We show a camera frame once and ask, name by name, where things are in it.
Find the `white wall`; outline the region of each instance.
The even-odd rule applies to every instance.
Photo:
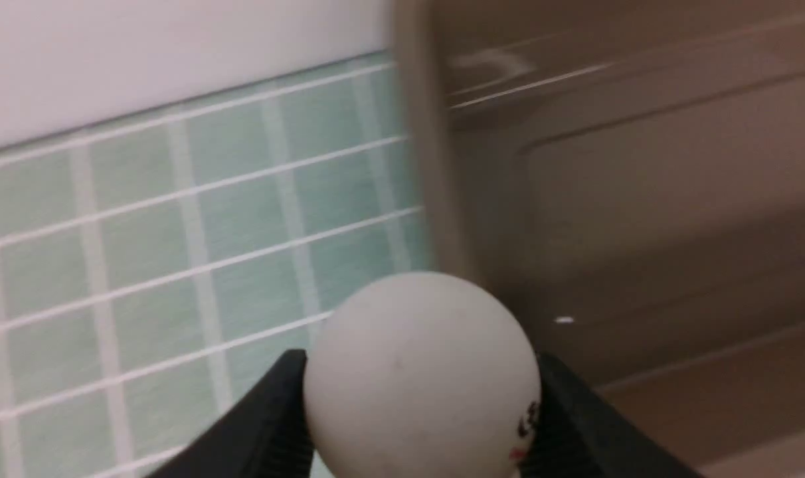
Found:
[[[381,48],[387,0],[0,0],[0,146]]]

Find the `tile wall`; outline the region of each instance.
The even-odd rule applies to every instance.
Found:
[[[0,478],[141,476],[352,291],[428,267],[393,74],[374,54],[0,151]]]

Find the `ping pong ball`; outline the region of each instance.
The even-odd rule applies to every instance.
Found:
[[[381,279],[327,319],[304,378],[312,441],[336,478],[509,478],[541,396],[517,321],[476,285]]]

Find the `white ball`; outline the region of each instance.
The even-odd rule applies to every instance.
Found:
[[[538,364],[511,313],[434,273],[391,276],[309,353],[308,430],[337,478],[509,478],[528,450]]]

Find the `red marking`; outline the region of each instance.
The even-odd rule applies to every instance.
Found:
[[[527,456],[526,450],[521,450],[520,448],[512,448],[509,452],[509,459],[515,461],[521,461],[524,457]]]

